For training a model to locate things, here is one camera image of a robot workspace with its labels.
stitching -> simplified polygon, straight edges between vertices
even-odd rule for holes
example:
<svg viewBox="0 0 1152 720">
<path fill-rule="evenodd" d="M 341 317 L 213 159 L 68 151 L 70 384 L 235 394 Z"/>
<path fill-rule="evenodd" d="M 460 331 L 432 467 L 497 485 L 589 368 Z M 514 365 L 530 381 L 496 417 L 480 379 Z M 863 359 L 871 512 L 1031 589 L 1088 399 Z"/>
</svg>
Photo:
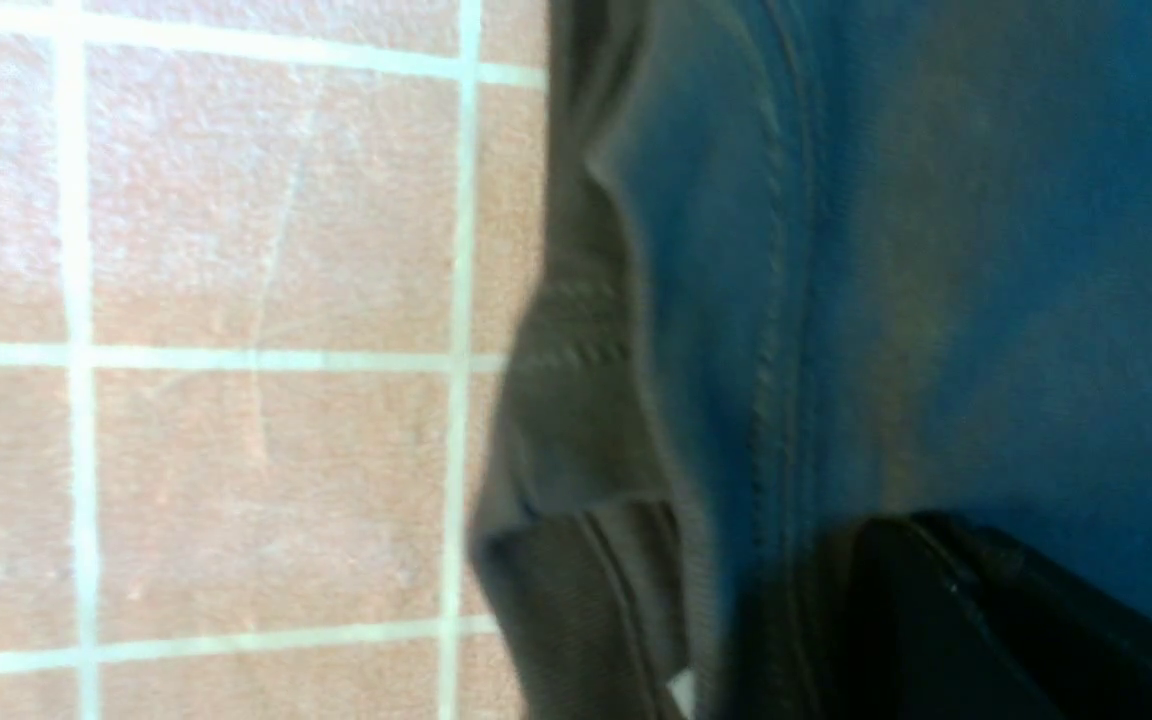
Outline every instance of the stitching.
<svg viewBox="0 0 1152 720">
<path fill-rule="evenodd" d="M 801 478 L 802 483 L 797 483 L 796 488 L 791 488 L 791 497 L 795 498 L 794 506 L 797 507 L 796 518 L 790 518 L 787 521 L 786 526 L 790 528 L 791 533 L 796 533 L 796 543 L 794 547 L 803 546 L 804 538 L 808 533 L 812 532 L 813 523 L 810 520 L 814 517 L 814 510 L 817 510 L 817 491 L 820 484 L 820 452 L 818 447 L 818 433 L 817 430 L 820 425 L 820 399 L 817 392 L 818 374 L 817 374 L 817 346 L 812 342 L 812 334 L 814 327 L 814 310 L 819 305 L 819 283 L 817 283 L 818 272 L 814 265 L 817 265 L 819 259 L 819 253 L 814 251 L 814 229 L 817 229 L 818 222 L 818 207 L 817 202 L 819 200 L 818 190 L 818 173 L 817 167 L 814 167 L 814 161 L 817 161 L 817 156 L 814 152 L 818 147 L 817 142 L 817 128 L 814 128 L 814 113 L 812 108 L 817 105 L 814 99 L 814 88 L 812 82 L 809 82 L 809 77 L 805 73 L 805 65 L 808 58 L 801 56 L 796 51 L 795 41 L 790 36 L 790 28 L 786 26 L 786 20 L 782 18 L 780 12 L 773 8 L 768 0 L 763 0 L 764 13 L 768 15 L 773 26 L 776 29 L 776 37 L 781 41 L 781 51 L 785 55 L 786 65 L 788 70 L 790 70 L 791 77 L 794 78 L 794 91 L 799 98 L 799 111 L 797 111 L 797 120 L 799 121 L 799 135 L 801 135 L 801 156 L 803 156 L 803 185 L 804 185 L 804 211 L 806 213 L 805 226 L 808 228 L 808 236 L 804 237 L 804 270 L 803 270 L 803 313 L 801 313 L 799 319 L 799 332 L 797 332 L 797 338 L 799 338 L 799 367 L 797 367 L 797 378 L 795 381 L 796 401 L 795 401 L 795 415 L 794 418 L 799 420 L 801 425 L 797 429 L 799 431 L 799 437 L 797 437 L 796 444 L 794 444 L 794 449 L 797 452 L 796 465 L 803 469 Z M 790 8 L 790 13 L 794 14 L 799 26 L 804 26 L 803 15 L 801 15 L 799 6 L 795 0 L 786 0 L 786 5 Z M 790 452 L 791 447 L 788 444 L 785 447 L 786 455 Z M 791 457 L 786 457 L 786 464 L 793 462 Z M 812 558 L 809 555 L 809 564 L 814 564 Z M 801 578 L 790 584 L 790 606 L 791 612 L 795 612 L 795 621 L 797 624 L 797 630 L 799 632 L 810 632 L 810 626 L 803 623 L 804 611 L 812 609 L 817 602 L 813 601 L 814 594 L 814 578 L 812 571 L 805 571 L 801 574 Z M 808 698 L 810 702 L 810 707 L 816 717 L 823 714 L 823 697 L 820 694 L 823 689 L 813 682 L 813 675 L 819 675 L 823 673 L 823 662 L 818 662 L 818 653 L 813 653 L 812 650 L 818 650 L 818 647 L 809 647 L 809 643 L 799 642 L 795 643 L 795 651 L 797 653 L 797 660 L 799 660 L 799 670 L 804 675 L 805 682 L 803 683 L 806 688 Z"/>
<path fill-rule="evenodd" d="M 773 452 L 786 455 L 788 452 L 783 433 L 773 433 L 774 422 L 772 419 L 772 404 L 776 393 L 776 357 L 781 354 L 780 325 L 783 314 L 786 287 L 786 264 L 788 259 L 788 222 L 787 207 L 785 205 L 785 191 L 781 177 L 785 174 L 785 143 L 781 136 L 781 127 L 776 121 L 776 105 L 772 97 L 772 82 L 767 73 L 767 67 L 761 61 L 758 46 L 755 45 L 753 37 L 749 33 L 744 20 L 728 8 L 717 8 L 713 3 L 707 3 L 710 13 L 717 15 L 723 26 L 732 32 L 740 46 L 741 54 L 745 56 L 746 63 L 753 70 L 755 82 L 751 88 L 755 91 L 755 107 L 758 109 L 763 126 L 763 159 L 765 161 L 764 173 L 767 180 L 768 205 L 772 210 L 773 242 L 768 250 L 768 265 L 772 274 L 771 291 L 767 304 L 763 309 L 763 332 L 759 340 L 758 357 L 756 357 L 755 378 L 756 392 L 753 406 L 750 407 L 750 447 L 753 452 L 751 457 L 751 471 L 753 471 L 753 483 L 751 483 L 751 501 L 755 510 L 755 551 L 758 553 L 759 593 L 763 602 L 767 607 L 776 607 L 778 598 L 773 597 L 776 583 L 773 582 L 774 573 L 768 567 L 767 547 L 770 536 L 776 533 L 775 528 L 767 528 L 764 520 L 765 507 L 768 506 L 768 498 L 776 488 L 776 478 L 768 477 L 768 465 L 764 462 L 764 447 L 770 444 Z M 797 615 L 794 607 L 794 596 L 790 596 L 790 616 Z M 783 652 L 781 628 L 778 623 L 767 623 L 768 657 L 776 657 Z M 785 702 L 788 697 L 786 688 L 782 685 L 783 676 L 776 670 L 772 670 L 770 680 L 773 687 L 770 700 Z"/>
</svg>

tile floor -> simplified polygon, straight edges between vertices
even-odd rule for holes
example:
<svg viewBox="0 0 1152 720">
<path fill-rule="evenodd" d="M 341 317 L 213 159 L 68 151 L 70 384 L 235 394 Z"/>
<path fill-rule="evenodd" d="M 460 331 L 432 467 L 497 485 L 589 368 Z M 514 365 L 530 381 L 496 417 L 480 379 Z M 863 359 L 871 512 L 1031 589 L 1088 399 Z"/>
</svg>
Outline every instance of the tile floor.
<svg viewBox="0 0 1152 720">
<path fill-rule="evenodd" d="M 0 719 L 494 720 L 544 0 L 0 0 Z"/>
</svg>

blue jeans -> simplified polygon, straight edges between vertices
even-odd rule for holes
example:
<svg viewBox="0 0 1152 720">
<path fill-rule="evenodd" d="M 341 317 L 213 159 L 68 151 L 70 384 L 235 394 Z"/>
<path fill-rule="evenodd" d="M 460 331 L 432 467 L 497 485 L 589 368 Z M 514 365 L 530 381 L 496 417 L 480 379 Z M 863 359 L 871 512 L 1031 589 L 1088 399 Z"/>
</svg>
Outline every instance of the blue jeans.
<svg viewBox="0 0 1152 720">
<path fill-rule="evenodd" d="M 828 714 L 877 514 L 1000 528 L 1152 619 L 1152 3 L 658 0 L 635 22 L 600 50 L 596 122 L 554 141 L 540 295 L 593 273 L 626 296 L 624 350 L 582 347 L 641 402 L 659 478 L 622 495 L 675 509 L 702 717 Z M 559 105 L 602 77 L 564 67 Z M 563 210 L 556 173 L 599 197 Z M 622 249 L 564 258 L 571 222 Z"/>
</svg>

denim fabric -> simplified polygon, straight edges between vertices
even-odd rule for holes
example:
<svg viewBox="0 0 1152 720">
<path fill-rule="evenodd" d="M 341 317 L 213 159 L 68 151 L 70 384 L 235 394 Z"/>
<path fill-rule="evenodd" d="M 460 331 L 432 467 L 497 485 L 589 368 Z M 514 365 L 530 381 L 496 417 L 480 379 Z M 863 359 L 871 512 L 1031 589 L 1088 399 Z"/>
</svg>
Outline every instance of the denim fabric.
<svg viewBox="0 0 1152 720">
<path fill-rule="evenodd" d="M 556 8 L 511 377 L 571 363 L 507 378 L 492 601 L 503 538 L 666 502 L 698 714 L 738 719 L 838 705 L 874 514 L 958 511 L 1152 619 L 1152 1 Z"/>
</svg>

jeans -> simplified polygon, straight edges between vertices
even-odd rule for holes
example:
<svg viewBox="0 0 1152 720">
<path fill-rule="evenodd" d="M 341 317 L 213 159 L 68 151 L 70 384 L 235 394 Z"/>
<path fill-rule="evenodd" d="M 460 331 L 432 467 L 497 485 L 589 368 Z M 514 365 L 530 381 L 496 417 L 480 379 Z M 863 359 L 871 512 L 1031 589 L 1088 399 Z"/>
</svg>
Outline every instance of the jeans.
<svg viewBox="0 0 1152 720">
<path fill-rule="evenodd" d="M 553 6 L 507 635 L 585 607 L 627 717 L 681 665 L 698 717 L 828 717 L 855 530 L 927 509 L 1152 619 L 1152 1 Z"/>
</svg>

